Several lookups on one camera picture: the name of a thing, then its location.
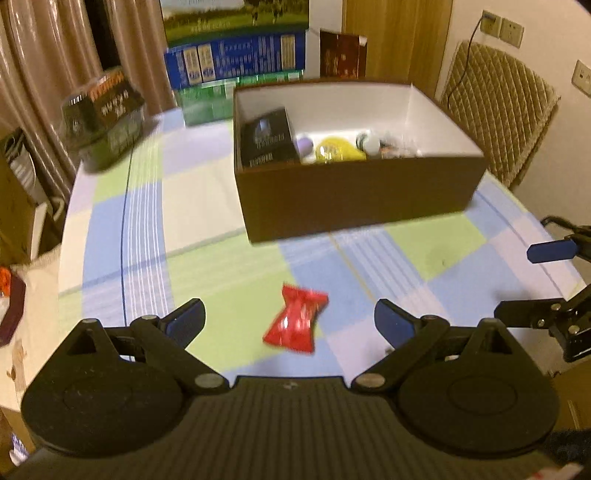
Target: purple ball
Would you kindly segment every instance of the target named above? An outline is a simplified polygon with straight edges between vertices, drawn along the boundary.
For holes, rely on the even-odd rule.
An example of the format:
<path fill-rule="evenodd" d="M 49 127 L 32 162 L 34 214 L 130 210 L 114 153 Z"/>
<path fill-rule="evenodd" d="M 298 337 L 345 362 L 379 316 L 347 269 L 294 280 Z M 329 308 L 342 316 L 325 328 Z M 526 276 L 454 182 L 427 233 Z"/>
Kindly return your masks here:
<path fill-rule="evenodd" d="M 308 137 L 302 137 L 294 142 L 295 148 L 300 154 L 300 158 L 307 157 L 314 151 L 314 142 Z"/>

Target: screw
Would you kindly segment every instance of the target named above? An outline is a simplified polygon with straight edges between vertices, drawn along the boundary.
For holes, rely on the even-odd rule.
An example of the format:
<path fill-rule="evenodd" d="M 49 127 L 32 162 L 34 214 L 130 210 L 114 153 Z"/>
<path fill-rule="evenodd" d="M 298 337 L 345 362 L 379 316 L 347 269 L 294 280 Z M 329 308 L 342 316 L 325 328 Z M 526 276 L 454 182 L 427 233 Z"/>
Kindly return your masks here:
<path fill-rule="evenodd" d="M 355 382 L 364 388 L 379 388 L 386 383 L 386 379 L 380 374 L 361 374 Z"/>
<path fill-rule="evenodd" d="M 217 388 L 223 385 L 224 378 L 218 374 L 201 374 L 195 377 L 195 385 L 201 388 Z"/>

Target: green box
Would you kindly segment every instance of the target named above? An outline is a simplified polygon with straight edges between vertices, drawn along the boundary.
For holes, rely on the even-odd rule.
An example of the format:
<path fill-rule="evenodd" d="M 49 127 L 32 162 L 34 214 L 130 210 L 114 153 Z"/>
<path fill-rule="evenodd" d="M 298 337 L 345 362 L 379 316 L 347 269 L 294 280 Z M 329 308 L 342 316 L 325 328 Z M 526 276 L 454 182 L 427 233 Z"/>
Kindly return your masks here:
<path fill-rule="evenodd" d="M 278 72 L 216 80 L 174 92 L 187 127 L 227 120 L 233 115 L 234 88 L 238 85 L 292 82 L 303 77 L 303 70 Z"/>

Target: orange object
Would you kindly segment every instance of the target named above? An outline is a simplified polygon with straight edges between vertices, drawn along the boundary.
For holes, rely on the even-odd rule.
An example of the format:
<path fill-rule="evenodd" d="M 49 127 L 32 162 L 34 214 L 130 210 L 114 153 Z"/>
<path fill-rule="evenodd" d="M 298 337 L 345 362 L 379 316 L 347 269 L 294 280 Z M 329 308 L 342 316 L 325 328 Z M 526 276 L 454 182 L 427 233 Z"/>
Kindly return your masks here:
<path fill-rule="evenodd" d="M 0 297 L 10 296 L 10 281 L 12 274 L 5 267 L 0 267 Z"/>

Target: black box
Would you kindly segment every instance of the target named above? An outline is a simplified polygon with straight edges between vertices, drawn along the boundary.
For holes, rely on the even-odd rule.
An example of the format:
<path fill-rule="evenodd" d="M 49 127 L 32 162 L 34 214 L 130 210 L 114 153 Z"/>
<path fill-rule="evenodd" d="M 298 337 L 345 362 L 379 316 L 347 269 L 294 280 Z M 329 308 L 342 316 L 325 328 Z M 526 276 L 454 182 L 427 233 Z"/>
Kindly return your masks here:
<path fill-rule="evenodd" d="M 299 159 L 291 140 L 290 125 L 284 108 L 273 110 L 248 122 L 241 131 L 242 165 L 256 167 Z"/>

